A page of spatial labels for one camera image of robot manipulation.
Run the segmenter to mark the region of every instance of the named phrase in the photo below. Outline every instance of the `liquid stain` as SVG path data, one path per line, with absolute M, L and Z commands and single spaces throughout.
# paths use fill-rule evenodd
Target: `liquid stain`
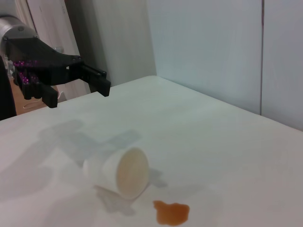
M 162 201 L 154 201 L 153 204 L 157 210 L 157 221 L 160 225 L 178 226 L 188 220 L 188 205 L 166 204 Z

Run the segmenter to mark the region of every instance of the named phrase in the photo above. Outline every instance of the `wooden floor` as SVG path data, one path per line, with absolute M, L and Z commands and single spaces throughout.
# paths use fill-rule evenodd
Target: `wooden floor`
M 31 100 L 25 100 L 23 97 L 23 94 L 21 93 L 21 90 L 19 89 L 19 87 L 17 85 L 14 84 L 12 79 L 10 80 L 10 85 L 11 85 L 11 89 L 12 89 L 14 100 L 15 100 L 17 115 L 25 114 L 27 112 L 31 112 L 33 110 L 37 110 L 37 109 L 46 107 L 46 105 L 41 100 L 39 100 L 39 102 L 37 102 L 37 103 L 32 103 L 32 102 L 38 101 L 38 99 L 35 99 L 35 98 L 32 98 Z M 29 104 L 28 107 L 33 107 L 33 108 L 24 109 L 23 107 L 27 104 Z

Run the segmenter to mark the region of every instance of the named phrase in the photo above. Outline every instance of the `orange liquid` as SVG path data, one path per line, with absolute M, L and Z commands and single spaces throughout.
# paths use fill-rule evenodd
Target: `orange liquid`
M 157 210 L 157 221 L 160 225 L 178 226 L 188 220 L 188 205 L 166 204 L 162 201 L 154 201 L 153 204 Z

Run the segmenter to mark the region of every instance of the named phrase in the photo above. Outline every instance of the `white cabinet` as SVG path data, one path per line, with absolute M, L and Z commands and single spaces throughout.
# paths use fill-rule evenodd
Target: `white cabinet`
M 265 0 L 262 115 L 303 130 L 303 1 Z
M 147 2 L 158 76 L 260 114 L 261 0 Z

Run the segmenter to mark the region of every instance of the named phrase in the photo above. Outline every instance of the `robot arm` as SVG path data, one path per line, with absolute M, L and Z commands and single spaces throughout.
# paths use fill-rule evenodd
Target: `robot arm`
M 0 55 L 13 62 L 14 82 L 25 99 L 42 98 L 55 108 L 58 94 L 51 86 L 76 79 L 91 84 L 103 96 L 109 95 L 105 71 L 86 65 L 80 56 L 58 53 L 16 15 L 14 1 L 0 0 Z

